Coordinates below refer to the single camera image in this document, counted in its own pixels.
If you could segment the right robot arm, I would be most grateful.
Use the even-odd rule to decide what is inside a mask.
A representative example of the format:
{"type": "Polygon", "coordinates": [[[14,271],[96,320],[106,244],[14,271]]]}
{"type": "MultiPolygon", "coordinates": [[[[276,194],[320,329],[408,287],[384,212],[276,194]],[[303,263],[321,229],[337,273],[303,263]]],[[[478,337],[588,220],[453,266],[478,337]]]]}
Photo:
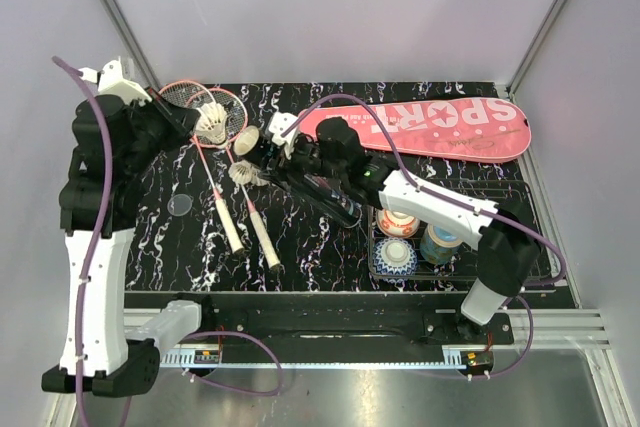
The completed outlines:
{"type": "Polygon", "coordinates": [[[466,343],[488,334],[494,313],[521,291],[541,253],[534,230],[518,222],[520,209],[463,196],[414,176],[397,161],[367,153],[342,118],[321,122],[314,137],[260,134],[245,158],[264,178],[340,220],[345,208],[320,193],[312,177],[334,179],[355,202],[416,217],[476,250],[477,278],[453,321],[455,334],[466,343]]]}

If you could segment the black shuttlecock tube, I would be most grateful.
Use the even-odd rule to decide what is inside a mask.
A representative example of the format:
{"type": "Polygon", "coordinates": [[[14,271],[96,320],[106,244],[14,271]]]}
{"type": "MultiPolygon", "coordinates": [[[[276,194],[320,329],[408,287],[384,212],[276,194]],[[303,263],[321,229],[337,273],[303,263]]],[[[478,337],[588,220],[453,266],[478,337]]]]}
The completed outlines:
{"type": "MultiPolygon", "coordinates": [[[[240,161],[245,160],[259,169],[266,149],[261,142],[263,133],[255,126],[243,130],[233,143],[233,152],[240,161]]],[[[353,228],[361,218],[361,208],[345,194],[332,186],[325,178],[311,175],[287,175],[285,180],[270,182],[292,196],[304,199],[331,217],[342,227],[353,228]]]]}

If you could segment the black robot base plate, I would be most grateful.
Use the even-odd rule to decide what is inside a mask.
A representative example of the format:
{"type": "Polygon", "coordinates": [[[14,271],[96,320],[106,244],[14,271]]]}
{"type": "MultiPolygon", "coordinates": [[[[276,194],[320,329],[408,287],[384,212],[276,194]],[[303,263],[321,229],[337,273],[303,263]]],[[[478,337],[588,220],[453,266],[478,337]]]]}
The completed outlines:
{"type": "Polygon", "coordinates": [[[224,339],[234,333],[263,342],[281,338],[365,338],[431,345],[508,346],[514,343],[505,313],[478,325],[461,312],[461,294],[418,292],[180,294],[200,301],[200,325],[185,340],[224,339]]]}

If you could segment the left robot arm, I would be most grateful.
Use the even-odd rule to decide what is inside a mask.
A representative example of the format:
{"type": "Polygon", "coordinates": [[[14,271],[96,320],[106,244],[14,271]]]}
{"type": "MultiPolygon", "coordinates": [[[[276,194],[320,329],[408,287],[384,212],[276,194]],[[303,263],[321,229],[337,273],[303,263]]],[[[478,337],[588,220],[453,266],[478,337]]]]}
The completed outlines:
{"type": "Polygon", "coordinates": [[[160,153],[190,140],[198,118],[196,110],[158,94],[149,102],[103,94],[77,106],[77,145],[59,195],[71,276],[68,327],[59,363],[42,375],[43,391],[142,395],[176,344],[214,335],[214,316],[185,299],[169,302],[132,332],[124,328],[125,271],[144,195],[141,177],[160,153]]]}

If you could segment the white feather shuttlecock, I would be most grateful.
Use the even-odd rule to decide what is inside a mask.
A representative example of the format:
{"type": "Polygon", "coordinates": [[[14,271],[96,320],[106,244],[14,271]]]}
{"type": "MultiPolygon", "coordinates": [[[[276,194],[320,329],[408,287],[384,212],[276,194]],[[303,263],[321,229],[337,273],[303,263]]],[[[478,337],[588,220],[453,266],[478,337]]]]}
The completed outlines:
{"type": "Polygon", "coordinates": [[[260,176],[260,170],[245,160],[232,163],[228,169],[228,174],[234,183],[241,186],[254,185],[263,187],[269,184],[268,180],[260,176]]]}
{"type": "Polygon", "coordinates": [[[195,136],[200,143],[222,145],[227,141],[227,111],[216,101],[205,103],[196,110],[200,117],[195,126],[195,136]]]}

